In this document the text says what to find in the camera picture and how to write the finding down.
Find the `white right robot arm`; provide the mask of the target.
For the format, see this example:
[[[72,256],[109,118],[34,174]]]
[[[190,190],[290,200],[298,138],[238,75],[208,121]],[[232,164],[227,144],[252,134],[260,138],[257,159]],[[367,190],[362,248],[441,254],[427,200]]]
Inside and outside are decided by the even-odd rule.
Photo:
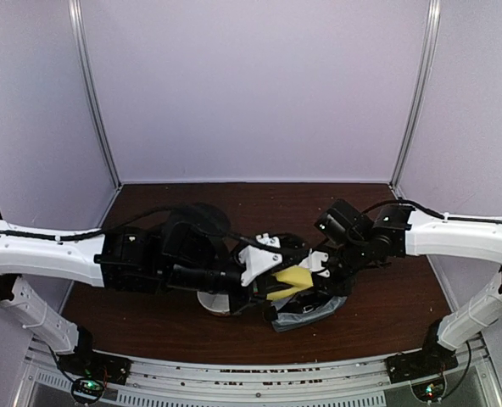
[[[327,266],[331,289],[389,259],[428,259],[451,312],[429,327],[415,355],[422,374],[432,374],[502,319],[502,215],[456,215],[406,199],[358,210],[338,200],[315,228],[334,246]]]

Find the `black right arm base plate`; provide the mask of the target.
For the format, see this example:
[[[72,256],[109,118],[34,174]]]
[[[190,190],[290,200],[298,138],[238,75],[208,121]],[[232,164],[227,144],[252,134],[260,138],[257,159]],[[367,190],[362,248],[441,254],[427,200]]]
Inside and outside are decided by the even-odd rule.
[[[394,384],[439,375],[456,368],[459,363],[452,351],[442,354],[420,349],[387,357],[385,365],[389,380]]]

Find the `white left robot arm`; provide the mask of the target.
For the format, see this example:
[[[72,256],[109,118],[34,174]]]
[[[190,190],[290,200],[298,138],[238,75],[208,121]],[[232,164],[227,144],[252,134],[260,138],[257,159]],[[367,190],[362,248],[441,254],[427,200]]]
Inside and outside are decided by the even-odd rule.
[[[159,226],[131,218],[89,231],[55,231],[8,223],[0,213],[0,306],[13,307],[22,326],[83,376],[101,370],[92,334],[60,317],[26,283],[56,277],[130,293],[185,290],[221,295],[236,314],[267,298],[274,273],[292,258],[282,240],[245,237],[206,203],[169,205]]]

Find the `grey zip pouch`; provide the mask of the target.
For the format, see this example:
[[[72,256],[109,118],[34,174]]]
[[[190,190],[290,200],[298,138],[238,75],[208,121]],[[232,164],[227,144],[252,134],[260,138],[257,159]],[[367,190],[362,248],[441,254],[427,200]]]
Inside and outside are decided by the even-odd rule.
[[[346,301],[346,297],[319,294],[276,300],[270,308],[271,326],[278,333],[310,326],[334,315]]]

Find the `yellow sponge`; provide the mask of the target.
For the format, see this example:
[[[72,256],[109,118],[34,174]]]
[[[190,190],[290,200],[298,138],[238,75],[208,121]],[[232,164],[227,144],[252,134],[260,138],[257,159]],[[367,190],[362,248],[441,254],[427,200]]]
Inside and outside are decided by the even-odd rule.
[[[296,293],[311,288],[313,280],[311,272],[301,266],[291,266],[272,274],[277,286],[267,293],[269,301],[276,301],[289,298]]]

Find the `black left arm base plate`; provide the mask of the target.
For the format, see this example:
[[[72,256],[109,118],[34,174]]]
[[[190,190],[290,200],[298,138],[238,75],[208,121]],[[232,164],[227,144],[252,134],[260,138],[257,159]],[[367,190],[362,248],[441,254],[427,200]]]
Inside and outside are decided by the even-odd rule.
[[[58,363],[62,371],[74,376],[117,385],[126,384],[131,369],[129,359],[96,351],[88,355],[61,354]]]

